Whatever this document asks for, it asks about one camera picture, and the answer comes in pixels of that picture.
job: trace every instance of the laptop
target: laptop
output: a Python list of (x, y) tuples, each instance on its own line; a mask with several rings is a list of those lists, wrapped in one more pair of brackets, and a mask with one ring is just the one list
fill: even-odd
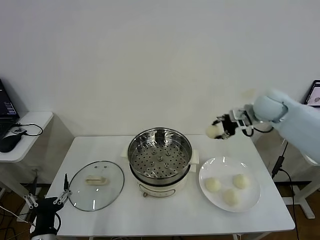
[(0, 139), (7, 134), (18, 120), (19, 115), (0, 80)]

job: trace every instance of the white robot arm cover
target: white robot arm cover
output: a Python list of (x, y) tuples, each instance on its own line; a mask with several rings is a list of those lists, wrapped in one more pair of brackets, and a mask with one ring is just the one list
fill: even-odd
[(255, 116), (270, 124), (289, 143), (320, 164), (320, 111), (272, 90), (257, 98)]

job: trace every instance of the computer mouse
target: computer mouse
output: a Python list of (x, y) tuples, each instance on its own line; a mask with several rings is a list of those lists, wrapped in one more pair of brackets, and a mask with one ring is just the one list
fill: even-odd
[(0, 152), (1, 153), (8, 153), (12, 149), (15, 148), (15, 146), (18, 144), (18, 142), (21, 140), (21, 135), (10, 135), (6, 136), (3, 139), (0, 140)]

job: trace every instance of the tablet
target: tablet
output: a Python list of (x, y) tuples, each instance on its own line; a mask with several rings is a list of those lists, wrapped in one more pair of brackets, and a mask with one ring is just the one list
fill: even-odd
[(313, 82), (304, 104), (314, 108), (320, 108), (320, 80)]

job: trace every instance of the pot handle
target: pot handle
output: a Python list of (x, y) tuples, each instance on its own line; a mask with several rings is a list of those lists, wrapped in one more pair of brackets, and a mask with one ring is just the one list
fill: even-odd
[(196, 149), (192, 150), (192, 156), (191, 160), (189, 162), (190, 166), (190, 172), (195, 173), (197, 170), (197, 164), (199, 164), (199, 152)]
[(121, 155), (120, 155), (122, 158), (128, 159), (128, 148), (129, 148), (129, 145), (127, 145), (123, 148)]

